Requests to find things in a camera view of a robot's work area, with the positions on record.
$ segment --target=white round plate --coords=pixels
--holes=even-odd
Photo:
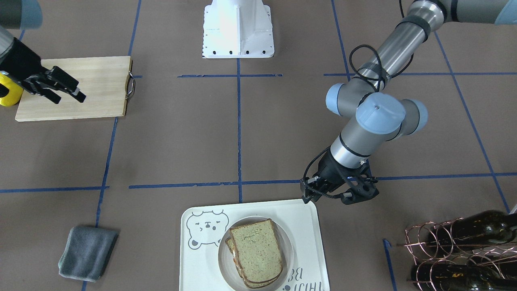
[[[241,226],[244,224],[255,223],[259,221],[266,220],[267,218],[261,216],[249,216],[239,220],[234,223],[232,227]],[[275,229],[275,234],[277,235],[278,244],[280,246],[280,251],[282,253],[282,272],[278,279],[276,279],[273,283],[261,287],[261,288],[248,288],[244,284],[244,281],[237,273],[237,269],[235,268],[235,263],[233,262],[233,255],[228,249],[228,246],[225,243],[225,240],[230,237],[230,230],[228,230],[221,239],[221,243],[219,244],[219,269],[221,270],[221,274],[223,278],[226,280],[228,285],[236,291],[274,291],[278,290],[282,284],[285,283],[287,279],[288,272],[293,267],[293,258],[294,251],[293,245],[289,240],[289,237],[282,229],[280,225],[278,225],[275,221],[273,221],[273,227]]]

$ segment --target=metal ring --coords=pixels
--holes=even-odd
[[[131,99],[133,97],[134,89],[136,86],[136,82],[135,82],[134,76],[131,73],[131,71],[129,71],[129,79],[131,80],[131,90],[129,90],[129,92],[126,93],[126,101],[129,101],[129,99]]]

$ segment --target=cartoon bear drawing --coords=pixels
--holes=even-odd
[[[219,246],[221,238],[228,228],[228,216],[221,212],[203,211],[201,214],[192,212],[187,219],[190,239],[189,247],[197,250],[202,244],[215,244]]]

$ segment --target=folded towel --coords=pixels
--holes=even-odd
[[[68,235],[65,252],[57,266],[65,278],[97,281],[111,256],[118,233],[111,230],[77,226]]]

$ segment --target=sandwich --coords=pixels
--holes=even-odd
[[[246,287],[267,286],[282,273],[282,253],[271,219],[230,228],[225,243]]]

